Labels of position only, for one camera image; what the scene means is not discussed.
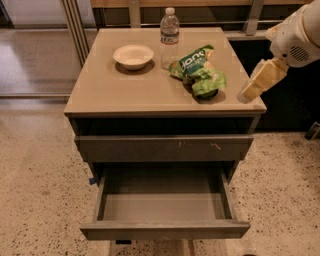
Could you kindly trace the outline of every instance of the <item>drawer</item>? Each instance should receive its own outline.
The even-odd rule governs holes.
[[[243,160],[251,135],[76,136],[86,162],[186,162]]]
[[[241,238],[222,169],[115,168],[103,172],[88,240]]]

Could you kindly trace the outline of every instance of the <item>closed drawer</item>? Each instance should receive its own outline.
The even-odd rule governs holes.
[[[86,162],[186,162],[243,160],[250,135],[76,136]]]

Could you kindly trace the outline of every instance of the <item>bottle label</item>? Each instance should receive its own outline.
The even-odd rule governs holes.
[[[179,32],[175,34],[167,34],[161,32],[161,43],[164,44],[177,44],[179,42]]]

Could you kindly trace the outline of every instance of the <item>bottle cap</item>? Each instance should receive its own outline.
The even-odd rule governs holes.
[[[168,7],[166,8],[166,14],[167,15],[173,15],[175,12],[174,8],[173,7]]]

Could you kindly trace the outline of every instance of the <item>tabletop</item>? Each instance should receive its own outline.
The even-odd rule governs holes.
[[[65,108],[65,115],[158,116],[210,115],[266,111],[260,98],[241,102],[238,93],[248,75],[220,28],[181,28],[179,56],[207,44],[214,47],[210,63],[226,75],[227,86],[210,100],[195,99],[182,82],[160,67],[159,28],[100,29]],[[153,60],[139,71],[128,71],[113,59],[119,47],[145,45]]]

